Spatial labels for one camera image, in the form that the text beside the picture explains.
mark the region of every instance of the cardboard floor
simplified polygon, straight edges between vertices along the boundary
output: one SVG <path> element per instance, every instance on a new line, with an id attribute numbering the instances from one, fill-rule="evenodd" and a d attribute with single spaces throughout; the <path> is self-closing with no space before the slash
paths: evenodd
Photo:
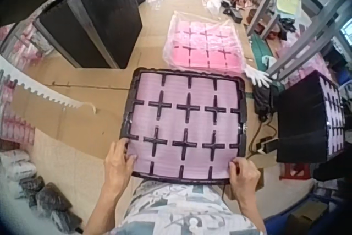
<path id="1" fill-rule="evenodd" d="M 137 67 L 168 68 L 162 58 L 164 43 L 174 11 L 187 12 L 219 21 L 228 19 L 221 14 L 215 18 L 204 6 L 205 0 L 147 0 L 140 5 L 143 28 L 137 40 L 127 69 L 76 69 L 59 53 L 45 58 L 39 65 L 28 69 L 27 74 L 51 89 L 73 99 L 91 102 L 98 111 L 89 107 L 74 109 L 63 107 L 28 91 L 16 90 L 13 109 L 51 138 L 76 148 L 88 155 L 103 159 L 111 141 L 119 137 L 124 105 L 133 71 Z M 254 55 L 243 24 L 235 24 L 247 63 L 256 68 Z M 252 87 L 245 76 L 246 92 Z M 247 100 L 247 143 L 254 135 L 258 120 L 254 114 L 253 99 Z M 259 138 L 272 135 L 264 127 Z M 274 158 L 254 157 L 259 167 L 275 164 Z"/>
<path id="2" fill-rule="evenodd" d="M 140 14 L 144 26 L 126 70 L 75 69 L 57 53 L 28 69 L 28 75 L 51 89 L 80 101 L 94 103 L 98 108 L 97 115 L 87 106 L 78 110 L 64 108 L 21 87 L 16 90 L 12 107 L 37 128 L 35 144 L 28 146 L 27 151 L 38 174 L 43 176 L 46 183 L 54 182 L 59 187 L 84 223 L 93 211 L 103 184 L 103 159 L 111 141 L 119 137 L 133 71 L 137 67 L 168 68 L 162 59 L 162 49 L 173 12 L 177 10 L 213 18 L 203 3 L 204 0 L 157 0 L 143 3 Z M 225 19 L 227 17 L 221 15 L 220 20 Z M 247 63 L 256 67 L 244 26 L 235 26 Z M 244 80 L 246 92 L 251 93 L 249 81 L 245 77 Z M 259 126 L 251 98 L 247 98 L 247 116 L 249 144 Z M 272 125 L 277 127 L 276 116 Z M 273 135 L 272 129 L 264 126 L 258 138 L 270 135 Z M 279 181 L 279 166 L 276 165 L 275 155 L 271 153 L 251 158 L 259 168 L 265 168 L 265 187 L 257 193 L 263 217 L 277 214 L 297 202 L 311 187 L 311 182 L 308 181 Z M 132 177 L 116 209 L 117 223 L 123 219 L 132 193 L 140 182 L 140 178 Z M 239 212 L 235 201 L 225 200 L 233 212 Z"/>

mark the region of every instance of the patterned shirt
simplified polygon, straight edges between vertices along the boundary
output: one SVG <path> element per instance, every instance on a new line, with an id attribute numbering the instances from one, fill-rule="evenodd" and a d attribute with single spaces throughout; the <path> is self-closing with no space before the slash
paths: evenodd
<path id="1" fill-rule="evenodd" d="M 206 185 L 143 181 L 111 235 L 261 235 Z"/>

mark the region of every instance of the person's left hand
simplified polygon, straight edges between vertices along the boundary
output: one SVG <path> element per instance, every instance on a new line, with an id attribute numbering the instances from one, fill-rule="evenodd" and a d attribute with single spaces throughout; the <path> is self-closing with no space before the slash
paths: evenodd
<path id="1" fill-rule="evenodd" d="M 125 154 L 125 145 L 128 139 L 122 138 L 116 143 L 111 143 L 110 150 L 104 161 L 105 182 L 103 191 L 117 198 L 125 191 L 133 171 L 136 155 L 129 157 Z"/>

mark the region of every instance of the green mat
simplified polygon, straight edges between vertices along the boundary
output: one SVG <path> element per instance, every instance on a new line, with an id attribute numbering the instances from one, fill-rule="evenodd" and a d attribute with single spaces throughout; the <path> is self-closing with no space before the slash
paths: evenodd
<path id="1" fill-rule="evenodd" d="M 258 70 L 265 72 L 268 68 L 262 63 L 262 57 L 265 55 L 273 56 L 268 43 L 260 39 L 257 33 L 253 33 L 251 36 L 252 40 L 252 51 L 254 54 L 255 62 L 257 63 Z M 273 82 L 279 88 L 279 92 L 283 91 L 285 87 L 278 82 Z"/>

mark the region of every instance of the person's right hand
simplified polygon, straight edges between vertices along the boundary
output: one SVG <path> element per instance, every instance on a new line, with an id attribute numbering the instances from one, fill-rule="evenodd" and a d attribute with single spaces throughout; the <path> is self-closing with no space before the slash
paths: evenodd
<path id="1" fill-rule="evenodd" d="M 239 204 L 255 202 L 260 172 L 252 161 L 237 157 L 229 163 L 230 184 Z"/>

